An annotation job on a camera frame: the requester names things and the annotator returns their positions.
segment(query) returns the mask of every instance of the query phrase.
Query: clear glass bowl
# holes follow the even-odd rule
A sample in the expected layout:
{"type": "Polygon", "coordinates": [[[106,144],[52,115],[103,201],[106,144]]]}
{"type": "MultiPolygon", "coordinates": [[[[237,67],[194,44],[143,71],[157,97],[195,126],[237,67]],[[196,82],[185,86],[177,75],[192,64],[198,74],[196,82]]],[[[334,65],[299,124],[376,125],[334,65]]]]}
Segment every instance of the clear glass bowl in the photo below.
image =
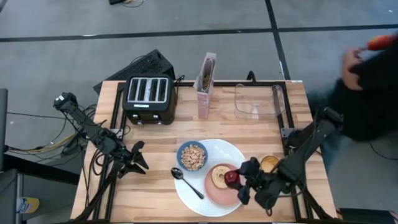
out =
{"type": "Polygon", "coordinates": [[[282,87],[235,86],[235,116],[244,119],[267,119],[285,111],[282,87]]]}

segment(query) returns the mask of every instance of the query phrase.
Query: black toaster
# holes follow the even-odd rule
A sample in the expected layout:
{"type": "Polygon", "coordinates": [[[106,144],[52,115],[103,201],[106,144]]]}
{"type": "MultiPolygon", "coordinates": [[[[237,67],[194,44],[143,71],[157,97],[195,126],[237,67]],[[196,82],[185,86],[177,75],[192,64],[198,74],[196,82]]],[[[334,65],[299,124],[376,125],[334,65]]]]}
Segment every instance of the black toaster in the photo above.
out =
{"type": "Polygon", "coordinates": [[[133,74],[126,80],[123,110],[133,124],[171,124],[177,96],[166,74],[133,74]]]}

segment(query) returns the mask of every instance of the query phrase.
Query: black jacket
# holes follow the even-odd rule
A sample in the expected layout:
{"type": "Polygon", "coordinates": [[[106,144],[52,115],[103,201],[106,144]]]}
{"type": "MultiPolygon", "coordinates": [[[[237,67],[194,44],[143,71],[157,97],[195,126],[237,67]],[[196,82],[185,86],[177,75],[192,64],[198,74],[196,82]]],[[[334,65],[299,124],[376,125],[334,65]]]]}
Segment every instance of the black jacket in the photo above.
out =
{"type": "Polygon", "coordinates": [[[338,80],[329,103],[344,114],[343,134],[368,141],[398,129],[398,39],[377,56],[354,66],[363,91],[338,80]]]}

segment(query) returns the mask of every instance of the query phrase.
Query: wooden table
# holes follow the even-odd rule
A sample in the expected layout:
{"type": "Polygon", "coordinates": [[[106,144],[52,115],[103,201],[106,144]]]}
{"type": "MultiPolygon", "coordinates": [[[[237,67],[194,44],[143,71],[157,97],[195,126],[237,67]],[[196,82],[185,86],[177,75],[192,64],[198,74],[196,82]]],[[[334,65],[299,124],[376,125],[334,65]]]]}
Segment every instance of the wooden table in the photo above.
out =
{"type": "MultiPolygon", "coordinates": [[[[103,82],[94,121],[107,119],[103,127],[108,128],[113,112],[118,82],[103,82]]],[[[286,82],[290,106],[296,128],[304,128],[312,121],[308,101],[301,82],[286,82]]],[[[208,119],[197,117],[197,96],[192,87],[180,87],[175,121],[168,126],[136,126],[127,120],[132,129],[125,135],[127,148],[142,140],[145,146],[142,154],[149,165],[146,175],[127,174],[118,180],[114,195],[112,222],[294,222],[295,216],[291,198],[278,199],[273,215],[268,217],[265,211],[252,198],[248,205],[240,206],[229,215],[211,218],[203,217],[187,208],[177,195],[170,168],[176,163],[176,152],[182,143],[188,140],[224,139],[234,144],[249,159],[256,156],[283,156],[279,126],[276,118],[249,122],[234,115],[234,87],[216,87],[208,119]]],[[[118,111],[121,117],[121,106],[118,111]]],[[[95,151],[89,143],[85,156],[85,169],[95,151]]],[[[336,217],[328,178],[322,157],[314,154],[307,162],[307,186],[317,202],[325,211],[336,217]]],[[[98,188],[99,177],[91,174],[90,198],[98,188]]],[[[99,217],[104,217],[108,193],[104,194],[99,217]]],[[[84,209],[86,197],[83,173],[80,176],[71,218],[77,217],[84,209]]],[[[305,217],[302,196],[298,197],[300,210],[305,217]]]]}

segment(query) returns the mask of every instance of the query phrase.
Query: metal spoon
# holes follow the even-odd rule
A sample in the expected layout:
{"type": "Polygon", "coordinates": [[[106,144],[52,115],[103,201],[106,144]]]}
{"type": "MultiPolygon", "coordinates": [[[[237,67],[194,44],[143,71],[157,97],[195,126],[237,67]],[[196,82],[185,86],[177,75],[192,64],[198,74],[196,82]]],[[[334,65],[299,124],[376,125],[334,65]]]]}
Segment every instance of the metal spoon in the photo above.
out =
{"type": "MultiPolygon", "coordinates": [[[[185,183],[188,184],[188,182],[183,178],[182,171],[179,168],[173,167],[172,168],[172,175],[177,180],[183,180],[183,181],[185,181],[185,183]]],[[[188,184],[188,186],[190,186],[192,188],[192,190],[198,195],[198,197],[200,199],[204,199],[205,198],[205,196],[203,196],[203,194],[201,194],[197,189],[193,188],[190,184],[188,184]]]]}

